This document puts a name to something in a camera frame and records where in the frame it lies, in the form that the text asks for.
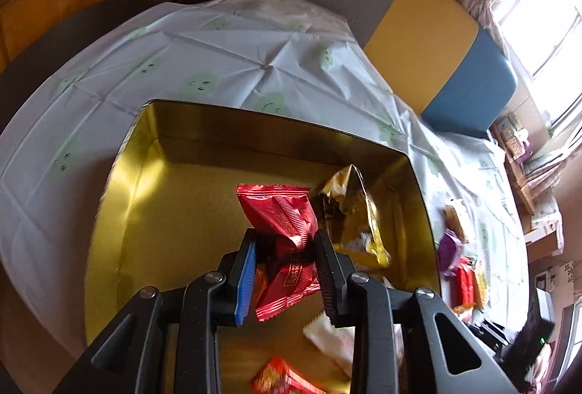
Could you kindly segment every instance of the red snack package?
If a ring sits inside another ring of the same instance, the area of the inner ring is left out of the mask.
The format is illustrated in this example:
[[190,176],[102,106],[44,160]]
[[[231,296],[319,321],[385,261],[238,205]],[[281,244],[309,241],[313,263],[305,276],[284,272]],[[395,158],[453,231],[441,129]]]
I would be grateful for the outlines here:
[[457,266],[457,280],[459,283],[459,296],[461,305],[465,309],[475,306],[475,288],[473,286],[474,274],[471,259],[461,256]]
[[259,394],[326,394],[293,371],[282,358],[275,356],[251,381]]
[[296,186],[237,188],[245,215],[261,235],[257,251],[265,262],[265,283],[255,307],[261,322],[319,291],[312,248],[317,218],[308,192]]

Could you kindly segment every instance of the white tablecloth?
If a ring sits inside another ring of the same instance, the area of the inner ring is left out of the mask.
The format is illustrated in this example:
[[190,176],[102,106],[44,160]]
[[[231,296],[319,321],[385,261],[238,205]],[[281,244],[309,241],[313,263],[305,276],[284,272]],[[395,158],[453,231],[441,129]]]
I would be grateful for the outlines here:
[[525,323],[526,248],[501,149],[430,131],[341,17],[302,0],[217,0],[161,4],[122,24],[49,77],[0,136],[0,257],[71,353],[84,349],[85,258],[107,174],[140,107],[156,98],[277,113],[404,151],[437,240],[444,202],[469,208],[490,317]]

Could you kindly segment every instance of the candy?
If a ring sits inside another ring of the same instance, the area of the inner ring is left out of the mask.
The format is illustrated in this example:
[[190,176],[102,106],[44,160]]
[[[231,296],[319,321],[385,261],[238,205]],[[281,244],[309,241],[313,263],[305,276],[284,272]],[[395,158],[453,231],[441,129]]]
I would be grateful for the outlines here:
[[324,312],[303,328],[303,334],[351,378],[354,339],[356,338],[355,327],[336,328]]
[[445,204],[445,218],[447,227],[455,232],[459,240],[465,244],[475,241],[475,230],[463,199],[451,200]]
[[438,246],[438,269],[443,276],[454,276],[455,269],[461,257],[463,244],[455,235],[455,232],[448,228],[442,235]]
[[485,267],[479,259],[475,262],[475,306],[479,310],[485,310],[489,301],[489,285],[485,276]]
[[457,279],[459,283],[459,296],[461,306],[470,309],[475,306],[475,288],[473,286],[474,274],[471,266],[471,259],[461,256],[457,267]]
[[237,196],[257,231],[260,289],[255,313],[264,321],[319,291],[313,255],[317,219],[309,188],[239,185]]
[[326,394],[304,380],[279,357],[272,358],[257,373],[251,387],[260,394]]

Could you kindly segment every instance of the gold tin box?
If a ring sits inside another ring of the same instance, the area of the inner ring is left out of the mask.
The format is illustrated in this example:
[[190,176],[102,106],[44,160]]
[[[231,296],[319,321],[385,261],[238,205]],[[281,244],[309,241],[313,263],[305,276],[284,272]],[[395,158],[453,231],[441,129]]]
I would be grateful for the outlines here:
[[[440,282],[423,197],[405,154],[347,133],[276,115],[157,100],[129,130],[97,214],[85,275],[88,342],[141,287],[186,286],[236,251],[250,226],[239,183],[318,186],[354,164],[379,211],[392,255],[383,274],[398,289]],[[239,329],[221,329],[223,392],[250,392],[273,356],[310,382],[348,392],[349,380],[302,333],[322,312],[315,294],[266,322],[254,299]]]

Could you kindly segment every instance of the snack package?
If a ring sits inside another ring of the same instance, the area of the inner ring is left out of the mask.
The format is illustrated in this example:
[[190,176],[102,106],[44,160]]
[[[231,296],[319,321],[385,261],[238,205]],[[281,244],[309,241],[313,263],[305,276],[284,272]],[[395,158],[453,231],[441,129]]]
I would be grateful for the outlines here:
[[445,204],[445,218],[447,227],[453,230],[457,238],[465,245],[475,241],[475,230],[463,199],[452,200]]
[[473,320],[472,307],[470,309],[465,309],[463,306],[457,306],[453,309],[453,312],[463,323],[471,323]]
[[259,321],[280,314],[319,291],[313,255],[317,219],[309,188],[239,185],[237,196],[257,231],[257,266],[262,284],[255,313]]
[[260,394],[326,394],[276,356],[251,380],[251,388]]
[[484,310],[489,301],[489,285],[485,276],[483,262],[478,259],[475,262],[475,307]]
[[459,297],[461,298],[460,306],[465,309],[475,307],[474,277],[471,259],[466,256],[461,256],[457,267],[457,281],[459,284]]
[[335,251],[349,255],[358,268],[386,268],[391,256],[382,244],[376,206],[360,171],[354,165],[339,170],[321,194],[325,226]]
[[455,232],[448,228],[442,235],[438,245],[438,269],[443,276],[454,276],[459,264],[463,243],[457,238]]
[[[336,328],[323,312],[303,328],[303,334],[351,378],[356,338],[355,327]],[[404,361],[404,339],[402,326],[399,323],[394,324],[394,350],[396,366],[400,369]]]

